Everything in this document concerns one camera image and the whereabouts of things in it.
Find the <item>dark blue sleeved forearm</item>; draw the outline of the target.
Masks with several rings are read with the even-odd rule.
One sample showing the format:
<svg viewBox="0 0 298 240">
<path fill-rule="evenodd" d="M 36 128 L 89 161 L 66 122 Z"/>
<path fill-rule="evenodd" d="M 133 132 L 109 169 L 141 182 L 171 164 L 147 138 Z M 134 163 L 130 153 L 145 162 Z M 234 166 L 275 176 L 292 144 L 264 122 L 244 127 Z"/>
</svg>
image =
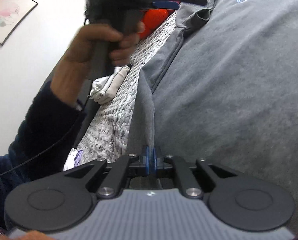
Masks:
<svg viewBox="0 0 298 240">
<path fill-rule="evenodd" d="M 86 113 L 61 102 L 47 82 L 33 99 L 7 154 L 0 156 L 0 227 L 5 228 L 4 202 L 18 185 L 63 170 Z"/>
</svg>

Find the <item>person's left hand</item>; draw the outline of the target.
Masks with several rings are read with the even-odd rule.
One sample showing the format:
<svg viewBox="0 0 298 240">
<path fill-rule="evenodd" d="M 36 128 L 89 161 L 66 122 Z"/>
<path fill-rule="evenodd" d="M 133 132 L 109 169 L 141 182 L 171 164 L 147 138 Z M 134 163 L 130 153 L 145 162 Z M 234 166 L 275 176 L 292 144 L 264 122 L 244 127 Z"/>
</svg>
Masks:
<svg viewBox="0 0 298 240">
<path fill-rule="evenodd" d="M 127 65 L 144 28 L 144 24 L 139 22 L 135 32 L 124 35 L 107 24 L 89 24 L 82 27 L 55 67 L 50 84 L 52 93 L 61 102 L 75 107 L 82 85 L 90 69 L 95 67 L 91 61 L 98 53 L 96 45 L 100 42 L 118 43 L 118 48 L 106 53 L 105 57 L 108 57 L 114 66 Z"/>
</svg>

